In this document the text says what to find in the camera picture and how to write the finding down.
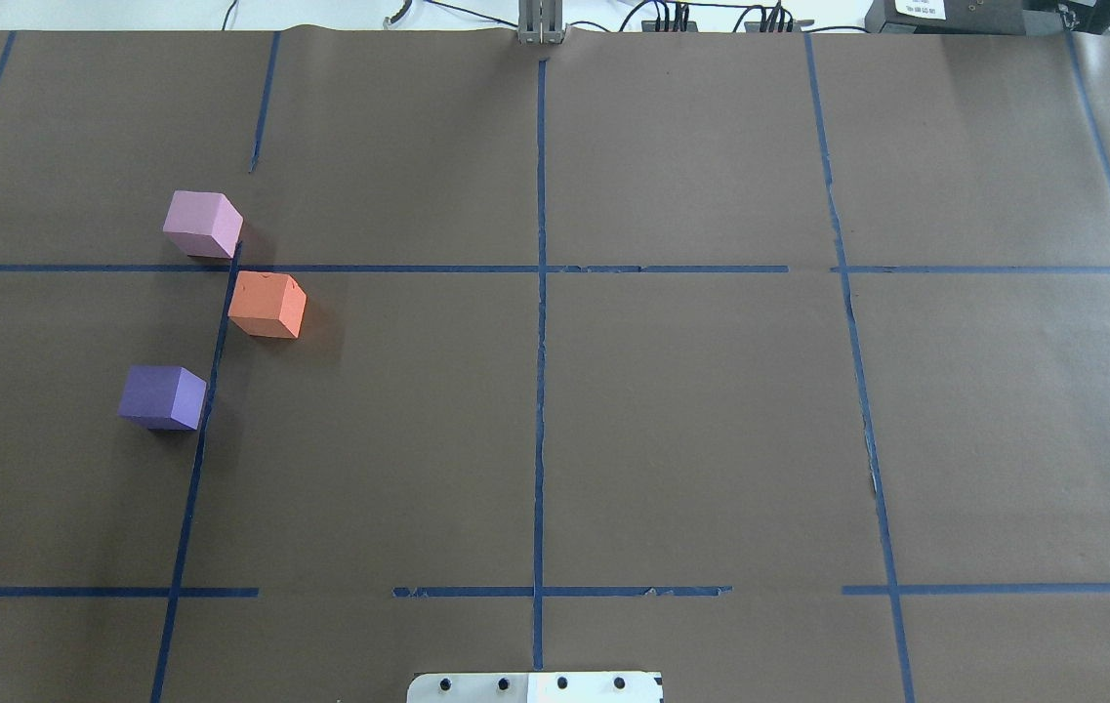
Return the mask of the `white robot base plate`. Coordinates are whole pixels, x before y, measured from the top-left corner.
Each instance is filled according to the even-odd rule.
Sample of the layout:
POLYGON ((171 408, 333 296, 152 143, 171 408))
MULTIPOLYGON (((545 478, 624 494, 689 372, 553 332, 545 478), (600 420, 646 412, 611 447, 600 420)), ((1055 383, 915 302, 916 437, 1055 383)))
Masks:
POLYGON ((663 702, 660 673, 564 671, 428 673, 411 682, 407 702, 663 702))

